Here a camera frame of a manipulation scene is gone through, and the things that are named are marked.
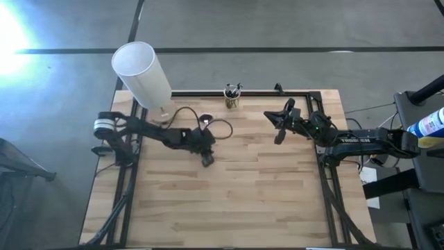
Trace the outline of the grey metal stand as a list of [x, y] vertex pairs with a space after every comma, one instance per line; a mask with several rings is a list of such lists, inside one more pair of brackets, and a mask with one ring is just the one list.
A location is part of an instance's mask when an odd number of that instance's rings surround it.
[[32, 158], [21, 152], [9, 141], [0, 138], [0, 167], [14, 172], [21, 172], [31, 176], [40, 176], [47, 181], [53, 181], [55, 172], [49, 172]]

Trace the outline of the clear glass cup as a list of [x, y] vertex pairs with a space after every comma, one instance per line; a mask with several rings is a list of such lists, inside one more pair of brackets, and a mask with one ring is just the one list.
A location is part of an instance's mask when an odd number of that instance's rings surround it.
[[[235, 89], [237, 85], [231, 85], [232, 90]], [[224, 91], [223, 91], [223, 102], [224, 105], [227, 109], [234, 109], [238, 106], [239, 104], [239, 97], [235, 98], [235, 99], [228, 99], [225, 95], [224, 95]]]

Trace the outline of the black pole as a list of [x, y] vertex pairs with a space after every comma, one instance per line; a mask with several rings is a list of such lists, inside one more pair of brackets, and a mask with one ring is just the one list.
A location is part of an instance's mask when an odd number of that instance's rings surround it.
[[444, 74], [433, 80], [425, 87], [409, 95], [409, 100], [414, 105], [419, 105], [432, 95], [444, 90]]

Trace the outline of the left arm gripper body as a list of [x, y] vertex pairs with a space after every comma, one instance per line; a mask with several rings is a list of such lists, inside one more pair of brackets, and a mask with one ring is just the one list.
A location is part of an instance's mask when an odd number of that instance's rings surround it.
[[203, 130], [195, 128], [191, 131], [189, 144], [192, 153], [212, 154], [212, 145], [215, 142], [216, 139], [208, 128]]

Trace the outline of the white shade wooden base lamp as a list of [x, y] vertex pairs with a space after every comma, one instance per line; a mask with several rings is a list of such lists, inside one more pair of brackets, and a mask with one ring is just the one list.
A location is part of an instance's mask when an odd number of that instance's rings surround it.
[[150, 44], [130, 42], [121, 46], [111, 64], [138, 104], [147, 109], [150, 121], [166, 124], [172, 120], [177, 106], [171, 100], [170, 83]]

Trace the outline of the black aluminium frame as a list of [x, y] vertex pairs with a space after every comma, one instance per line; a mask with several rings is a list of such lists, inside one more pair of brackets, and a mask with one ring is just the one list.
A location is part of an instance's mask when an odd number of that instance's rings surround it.
[[264, 111], [296, 100], [303, 117], [322, 110], [346, 121], [337, 90], [245, 91], [229, 110], [222, 91], [176, 91], [175, 127], [215, 117], [214, 163], [132, 135], [135, 162], [100, 158], [80, 245], [88, 249], [305, 248], [373, 243], [375, 233], [354, 159], [321, 169], [316, 147], [288, 134], [274, 144]]

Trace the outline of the blue white spray can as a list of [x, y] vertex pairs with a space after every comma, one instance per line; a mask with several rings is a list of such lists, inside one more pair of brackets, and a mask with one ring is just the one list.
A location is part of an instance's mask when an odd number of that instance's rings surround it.
[[407, 131], [418, 138], [423, 149], [444, 143], [444, 107], [410, 125]]

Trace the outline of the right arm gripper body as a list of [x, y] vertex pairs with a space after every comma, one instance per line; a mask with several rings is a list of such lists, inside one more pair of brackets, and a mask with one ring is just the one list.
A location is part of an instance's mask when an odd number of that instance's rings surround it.
[[290, 111], [287, 129], [293, 134], [308, 134], [305, 121], [300, 116], [300, 109], [292, 109]]

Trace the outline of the white paper sheet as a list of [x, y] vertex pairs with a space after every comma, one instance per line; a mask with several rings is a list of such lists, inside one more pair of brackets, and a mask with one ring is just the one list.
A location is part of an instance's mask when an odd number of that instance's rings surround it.
[[[362, 185], [375, 182], [377, 180], [377, 170], [370, 167], [363, 167], [359, 177], [361, 179]], [[372, 198], [366, 200], [367, 206], [369, 208], [380, 209], [379, 198]]]

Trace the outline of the grey cart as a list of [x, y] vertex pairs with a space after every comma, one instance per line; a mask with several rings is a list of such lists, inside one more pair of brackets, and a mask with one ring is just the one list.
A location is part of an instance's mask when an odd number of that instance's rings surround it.
[[[394, 100], [405, 128], [444, 108], [444, 96], [437, 94], [421, 106], [412, 104], [406, 92], [394, 94]], [[405, 194], [409, 201], [413, 234], [420, 250], [435, 250], [427, 227], [444, 222], [444, 158], [429, 157], [426, 151], [422, 151], [412, 162], [419, 188], [409, 189]]]

